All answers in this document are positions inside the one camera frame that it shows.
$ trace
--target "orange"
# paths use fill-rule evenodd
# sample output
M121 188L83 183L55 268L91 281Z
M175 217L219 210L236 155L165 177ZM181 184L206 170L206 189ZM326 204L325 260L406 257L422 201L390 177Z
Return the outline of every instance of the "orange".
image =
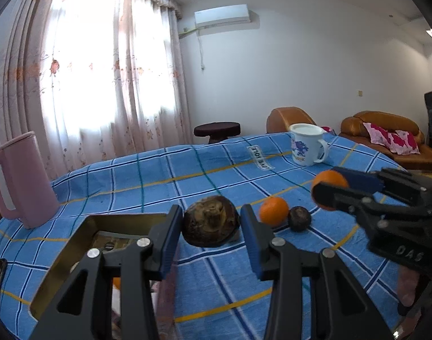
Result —
M284 222L288 216L288 204L281 197L268 197L258 211L260 221L276 227Z
M310 187L310 193L311 194L312 194L313 187L322 181L327 182L328 184L331 184L331 185L338 186L338 187L343 187L343 188L349 187L348 181L345 179L345 177L341 173L339 173L335 170L326 170L326 171L322 171L321 173L319 173L315 177L315 179L313 180L312 187ZM320 207L321 209L325 209L326 211L335 211L335 209L333 209L331 207L323 206L323 205L318 204L318 203L316 203L316 204L318 207Z
M120 290L120 277L114 277L112 283L118 290Z

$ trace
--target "stool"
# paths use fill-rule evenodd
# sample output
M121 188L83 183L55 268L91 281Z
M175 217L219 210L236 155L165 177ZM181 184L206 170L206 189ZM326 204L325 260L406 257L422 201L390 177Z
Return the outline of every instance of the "stool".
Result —
M240 133L240 125L232 122L209 123L194 128L194 135L196 137L210 136L210 140L208 141L209 145L225 141L227 137L235 137Z

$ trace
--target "curtain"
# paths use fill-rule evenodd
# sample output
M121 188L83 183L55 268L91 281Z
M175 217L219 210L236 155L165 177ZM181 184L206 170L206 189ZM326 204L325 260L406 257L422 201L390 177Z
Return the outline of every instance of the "curtain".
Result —
M156 0L53 0L43 47L51 177L190 143L174 9Z
M48 141L41 113L42 34L52 0L14 0L0 47L0 144L33 130L46 164Z
M97 161L191 142L176 2L24 5L1 76L1 142L34 130L51 179Z

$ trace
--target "pink kettle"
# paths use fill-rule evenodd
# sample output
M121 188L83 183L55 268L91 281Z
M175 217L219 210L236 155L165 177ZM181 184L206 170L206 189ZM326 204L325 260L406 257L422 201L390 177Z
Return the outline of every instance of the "pink kettle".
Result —
M0 191L0 213L19 218L26 229L36 228L52 218L59 202L52 190L33 131L0 146L0 165L15 209L5 205Z

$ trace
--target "yellow stripe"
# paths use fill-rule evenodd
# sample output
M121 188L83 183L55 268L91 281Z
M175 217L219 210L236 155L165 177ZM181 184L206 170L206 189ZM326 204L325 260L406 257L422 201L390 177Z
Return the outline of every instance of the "yellow stripe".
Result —
M67 242L68 238L50 238L50 237L32 237L30 239L12 239L9 237L6 233L4 233L2 230L0 230L0 233L2 236L11 242L33 242L34 240L40 240L42 242Z
M247 303L251 303L252 301L256 301L260 298L263 298L264 296L271 294L271 291L272 291L272 289L269 288L267 290L264 290L263 292L249 296L246 299L243 299L241 301L235 301L235 302L227 304L227 305L222 305L221 307L213 308L213 309L210 309L209 311L202 311L202 312L198 312L198 313L194 313L194 314L189 314L188 316L177 317L175 319L175 322L179 323L179 322L184 322L184 321L196 320L197 318L215 315L217 313L225 312L225 311L228 311L228 310L233 309L235 307L241 307L242 305L245 305Z
M283 153L278 153L278 154L270 154L268 156L265 156L265 159L271 159L272 157L282 157L282 156L286 156L288 154L291 154L291 151L287 151L287 152L283 152ZM235 167L239 167L239 166L244 166L250 163L253 163L254 160L247 160L247 161L243 161L240 163L235 163L233 165L228 165L228 166L222 166L222 167L218 167L216 169L212 169L209 171L206 171L207 174L209 173L217 173L219 171L224 171L224 170L228 170L228 169L233 169ZM145 187L151 187L152 185L159 185L159 184L167 184L168 182L173 182L173 181L179 181L179 180L184 180L184 179L190 179L190 178L195 178L197 176L202 176L205 175L203 172L200 173L192 173L192 174L188 174L188 175L182 175L182 176L177 176L174 178L169 178L169 179L165 179L165 180L159 180L159 181L155 181L155 182L149 182L148 184L144 184L144 188ZM120 193L120 192L126 192L127 190L133 190L133 189L139 189L141 188L141 185L136 185L134 187L129 187L129 188L123 188L123 189L116 189L114 191L108 190L108 191L104 191L104 192L99 192L99 193L95 193L92 194L89 198L92 197L97 197L99 195L106 195L106 194L111 194L111 193ZM79 202L79 201L84 201L86 200L87 197L85 198L76 198L76 199L71 199L68 202L62 202L61 206L63 206L64 204L68 204L68 203L72 203L72 202Z
M13 298L16 301L20 301L21 303L25 305L30 305L30 302L27 300L24 300L23 298L20 298L19 296L16 296L15 294L12 294L10 292L6 292L5 290L0 291L2 294L8 295L10 298Z
M250 202L249 204L252 205L252 204L262 203L262 202L266 201L269 197L277 197L278 195L281 195L281 194L283 194L285 192L288 192L289 190L296 189L296 188L299 188L299 187L303 187L304 185L309 184L310 182L312 182L312 180L307 180L307 181L303 182L302 184L294 185L292 187L285 188L284 190L281 190L278 193L271 194L268 197L265 197L265 198L262 198L262 199L258 199L258 200L254 201L254 202Z
M340 162L339 167L343 166L343 164L348 160L348 158L351 156L351 154L353 153L353 151L355 150L355 148L357 147L357 143L351 148L351 150L347 153L347 155L345 156L345 158L342 160L342 162Z
M380 200L380 203L383 203L385 200L386 200L386 196L383 195L383 197ZM349 241L349 239L355 234L355 232L357 231L357 229L359 229L359 225L358 224L356 224L355 226L353 226L353 229L351 229L351 231L342 240L340 240L340 242L338 242L337 244L333 245L331 247L331 249L333 249L333 250L339 249L342 245L344 245L346 242Z

